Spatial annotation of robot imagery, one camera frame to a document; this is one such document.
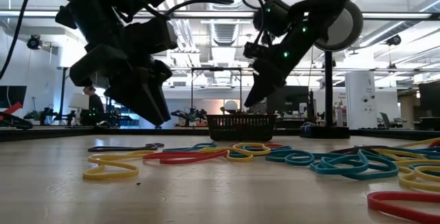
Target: ceiling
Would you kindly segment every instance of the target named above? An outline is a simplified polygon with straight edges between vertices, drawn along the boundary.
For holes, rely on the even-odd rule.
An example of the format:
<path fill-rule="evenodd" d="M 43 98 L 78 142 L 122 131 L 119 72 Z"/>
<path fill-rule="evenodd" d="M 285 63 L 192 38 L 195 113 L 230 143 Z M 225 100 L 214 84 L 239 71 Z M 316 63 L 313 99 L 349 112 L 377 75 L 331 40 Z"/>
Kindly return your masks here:
<path fill-rule="evenodd" d="M 0 10 L 18 10 L 21 7 L 23 0 L 0 0 Z M 291 5 L 302 0 L 283 0 L 287 4 Z M 363 12 L 420 12 L 428 4 L 438 3 L 439 0 L 352 0 Z M 248 0 L 252 5 L 258 5 L 256 0 Z M 57 10 L 60 5 L 66 5 L 66 0 L 29 0 L 27 9 L 29 10 Z M 160 10 L 165 9 L 166 5 L 161 5 Z M 194 4 L 189 6 L 189 10 L 210 10 L 215 7 L 205 4 Z M 16 19 L 3 20 L 3 24 L 7 23 L 11 29 L 14 29 Z M 242 46 L 251 41 L 256 36 L 256 30 L 249 20 L 241 21 L 239 25 L 229 25 L 228 29 L 234 27 L 236 29 L 236 37 L 229 47 L 218 47 L 218 44 L 213 41 L 216 39 L 215 29 L 220 29 L 220 25 L 211 27 L 210 24 L 206 24 L 212 21 L 201 19 L 189 19 L 187 25 L 187 33 L 182 32 L 181 29 L 176 27 L 176 33 L 179 35 L 180 43 L 184 49 L 189 50 L 197 49 L 196 55 L 190 56 L 190 60 L 170 60 L 171 58 L 179 58 L 174 53 L 161 53 L 157 57 L 165 58 L 168 55 L 167 63 L 174 67 L 190 67 L 200 65 L 226 65 L 230 67 L 242 66 L 247 67 L 249 60 L 242 56 Z M 399 25 L 396 21 L 365 21 L 361 34 L 362 38 L 369 38 L 375 34 L 381 34 L 383 31 L 392 27 L 393 25 Z M 380 45 L 376 43 L 370 45 L 364 49 L 358 49 L 359 53 L 356 56 L 349 55 L 350 51 L 335 53 L 335 60 L 338 63 L 338 67 L 352 68 L 352 67 L 380 67 L 386 68 L 389 62 L 397 63 L 399 68 L 412 69 L 412 68 L 424 68 L 424 67 L 437 67 L 440 63 L 440 32 L 439 22 L 437 21 L 424 21 L 418 23 L 406 30 L 400 30 L 398 33 L 402 38 L 402 44 L 397 47 L 390 47 L 386 45 Z M 78 30 L 71 30 L 69 28 L 62 27 L 57 24 L 53 19 L 24 19 L 22 35 L 27 36 L 38 31 L 42 34 L 42 38 L 46 42 L 51 42 L 56 46 L 70 47 L 75 44 L 83 46 L 85 39 Z M 322 51 L 317 48 L 309 50 L 305 55 L 301 63 L 298 65 L 300 68 L 310 68 L 311 61 L 315 63 L 316 67 L 320 67 L 322 63 Z M 401 78 L 394 77 L 396 80 L 405 80 L 405 77 L 412 77 L 415 74 L 402 74 Z M 312 81 L 318 81 L 321 76 L 316 76 Z"/>

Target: table surface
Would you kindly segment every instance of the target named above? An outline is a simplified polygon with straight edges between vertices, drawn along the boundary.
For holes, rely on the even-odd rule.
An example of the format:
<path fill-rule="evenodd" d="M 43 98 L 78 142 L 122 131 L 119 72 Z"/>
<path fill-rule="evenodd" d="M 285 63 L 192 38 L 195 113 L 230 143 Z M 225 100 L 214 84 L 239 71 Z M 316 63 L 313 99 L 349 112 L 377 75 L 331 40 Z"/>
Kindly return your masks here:
<path fill-rule="evenodd" d="M 92 167 L 87 162 L 87 148 L 153 142 L 172 148 L 210 139 L 103 135 L 0 143 L 2 223 L 410 223 L 367 208 L 370 192 L 408 191 L 399 186 L 397 178 L 353 181 L 263 157 L 251 163 L 221 158 L 185 166 L 133 160 L 130 163 L 140 168 L 138 177 L 82 180 L 83 171 Z M 353 145 L 396 146 L 406 141 L 275 137 L 272 142 L 328 152 Z M 427 203 L 410 206 L 434 213 L 439 209 Z"/>

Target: basket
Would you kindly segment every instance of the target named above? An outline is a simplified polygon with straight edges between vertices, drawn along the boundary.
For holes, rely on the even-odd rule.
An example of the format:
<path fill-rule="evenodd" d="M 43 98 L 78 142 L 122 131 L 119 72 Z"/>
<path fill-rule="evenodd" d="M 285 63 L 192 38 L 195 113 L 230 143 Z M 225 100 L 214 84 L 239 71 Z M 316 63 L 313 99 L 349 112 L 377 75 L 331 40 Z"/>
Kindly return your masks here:
<path fill-rule="evenodd" d="M 272 139 L 275 115 L 207 115 L 209 135 L 219 141 L 267 142 Z"/>

